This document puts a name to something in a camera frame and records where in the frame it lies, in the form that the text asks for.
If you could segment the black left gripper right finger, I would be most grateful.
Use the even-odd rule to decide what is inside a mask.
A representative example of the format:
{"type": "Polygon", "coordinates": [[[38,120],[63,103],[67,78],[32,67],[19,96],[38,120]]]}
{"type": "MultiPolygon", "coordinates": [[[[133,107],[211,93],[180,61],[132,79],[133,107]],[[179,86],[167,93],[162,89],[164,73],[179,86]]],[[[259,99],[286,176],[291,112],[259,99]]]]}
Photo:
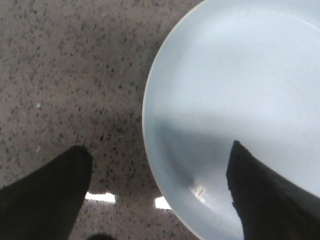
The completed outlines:
{"type": "Polygon", "coordinates": [[[232,144],[226,178],[246,240],[318,240],[320,199],[232,144]]]}

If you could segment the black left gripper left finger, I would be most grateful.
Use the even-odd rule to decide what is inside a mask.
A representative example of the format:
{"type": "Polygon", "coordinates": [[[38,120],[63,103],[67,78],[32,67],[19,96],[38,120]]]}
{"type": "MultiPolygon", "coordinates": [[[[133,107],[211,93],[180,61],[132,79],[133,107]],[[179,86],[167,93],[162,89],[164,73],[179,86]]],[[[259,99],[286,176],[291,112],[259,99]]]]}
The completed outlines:
{"type": "Polygon", "coordinates": [[[2,240],[67,240],[84,203],[93,158],[75,145],[0,190],[2,240]]]}

